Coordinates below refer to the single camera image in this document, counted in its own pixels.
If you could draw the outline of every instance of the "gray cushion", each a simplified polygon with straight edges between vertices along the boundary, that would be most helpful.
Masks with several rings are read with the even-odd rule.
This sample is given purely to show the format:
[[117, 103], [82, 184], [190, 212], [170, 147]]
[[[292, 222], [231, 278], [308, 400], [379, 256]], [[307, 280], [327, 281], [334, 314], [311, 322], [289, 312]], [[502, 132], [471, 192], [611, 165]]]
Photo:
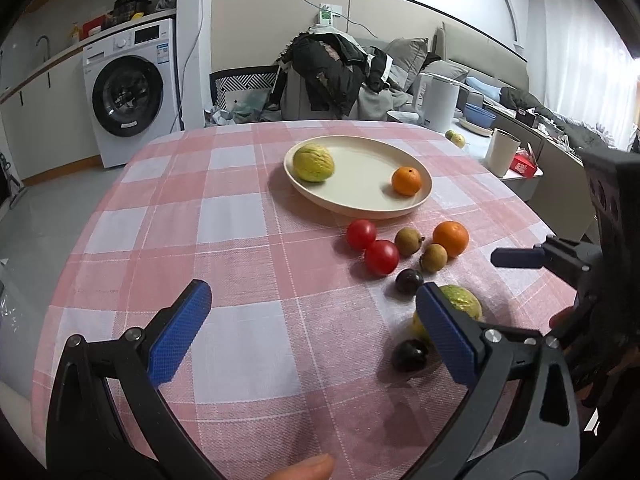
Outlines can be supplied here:
[[463, 82], [469, 74], [469, 70], [442, 60], [429, 63], [423, 72], [441, 75], [460, 82]]
[[399, 38], [393, 40], [386, 48], [385, 52], [394, 59], [394, 65], [403, 68], [408, 74], [402, 90], [407, 91], [414, 82], [424, 60], [427, 59], [427, 50], [427, 40], [423, 38], [413, 38], [412, 40]]
[[409, 75], [404, 68], [399, 67], [398, 65], [391, 65], [389, 78], [386, 81], [392, 88], [403, 90], [407, 77], [409, 77]]

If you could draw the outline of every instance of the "pink checkered tablecloth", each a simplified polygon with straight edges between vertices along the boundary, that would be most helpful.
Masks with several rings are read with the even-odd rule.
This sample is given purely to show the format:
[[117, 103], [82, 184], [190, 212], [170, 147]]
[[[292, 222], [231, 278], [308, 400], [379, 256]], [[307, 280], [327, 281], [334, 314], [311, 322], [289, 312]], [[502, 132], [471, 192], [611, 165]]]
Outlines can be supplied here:
[[[325, 135], [389, 142], [420, 159], [433, 192], [414, 214], [377, 222], [393, 240], [443, 220], [470, 232], [439, 285], [473, 291], [489, 322], [544, 331], [574, 292], [546, 270], [495, 269], [496, 247], [529, 247], [550, 231], [509, 188], [442, 136], [399, 123], [301, 121], [179, 132], [143, 148], [91, 216], [48, 309], [33, 376], [32, 424], [44, 456], [50, 388], [66, 339], [119, 337], [145, 326], [192, 278], [213, 309], [161, 387], [178, 420], [230, 480], [259, 480], [320, 452], [333, 478], [393, 479], [417, 459], [465, 389], [432, 356], [402, 382], [390, 350], [412, 300], [377, 280], [342, 234], [349, 218], [299, 195], [282, 168], [295, 143]], [[398, 271], [415, 263], [401, 263]], [[136, 447], [151, 455], [117, 383]]]

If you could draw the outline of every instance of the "red tissue box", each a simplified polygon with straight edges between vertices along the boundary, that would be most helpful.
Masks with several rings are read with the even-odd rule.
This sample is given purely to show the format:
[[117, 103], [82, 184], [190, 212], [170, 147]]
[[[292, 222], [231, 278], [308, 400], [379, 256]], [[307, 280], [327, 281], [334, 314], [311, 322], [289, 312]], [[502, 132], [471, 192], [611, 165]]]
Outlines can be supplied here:
[[516, 153], [509, 168], [524, 178], [531, 178], [538, 170], [538, 165], [536, 164], [535, 158], [531, 160], [529, 154], [522, 151]]

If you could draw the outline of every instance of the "small plate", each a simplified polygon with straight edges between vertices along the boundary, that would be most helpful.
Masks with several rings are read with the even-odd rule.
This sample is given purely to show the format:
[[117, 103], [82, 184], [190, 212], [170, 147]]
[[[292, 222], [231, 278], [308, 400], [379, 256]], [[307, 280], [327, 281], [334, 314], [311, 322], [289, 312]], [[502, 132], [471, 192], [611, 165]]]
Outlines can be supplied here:
[[[306, 182], [293, 168], [293, 155], [311, 142], [326, 147], [334, 158], [335, 173], [324, 182]], [[401, 166], [420, 173], [422, 189], [414, 196], [401, 196], [391, 187], [391, 177]], [[429, 171], [414, 156], [364, 137], [327, 136], [300, 142], [285, 155], [284, 170], [293, 187], [311, 202], [339, 214], [372, 220], [396, 218], [418, 209], [433, 187]]]
[[493, 130], [487, 130], [486, 128], [482, 128], [480, 126], [477, 126], [476, 124], [470, 123], [464, 117], [458, 118], [458, 122], [463, 128], [466, 128], [470, 132], [478, 134], [480, 136], [491, 137], [494, 134]]

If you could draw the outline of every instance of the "screw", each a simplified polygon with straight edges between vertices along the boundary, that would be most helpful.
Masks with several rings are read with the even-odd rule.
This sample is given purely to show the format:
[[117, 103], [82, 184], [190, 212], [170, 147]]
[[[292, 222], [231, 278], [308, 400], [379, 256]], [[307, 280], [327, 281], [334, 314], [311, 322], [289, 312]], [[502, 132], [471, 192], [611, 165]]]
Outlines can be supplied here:
[[66, 345], [73, 348], [74, 346], [78, 346], [82, 341], [82, 336], [75, 334], [66, 340]]
[[546, 336], [545, 343], [549, 348], [553, 348], [554, 350], [560, 348], [560, 342], [552, 335]]
[[126, 339], [127, 341], [137, 341], [141, 337], [142, 337], [142, 329], [137, 327], [129, 328], [129, 330], [127, 330], [124, 333], [124, 339]]
[[489, 343], [499, 343], [502, 340], [502, 334], [493, 328], [490, 328], [484, 333], [484, 338]]

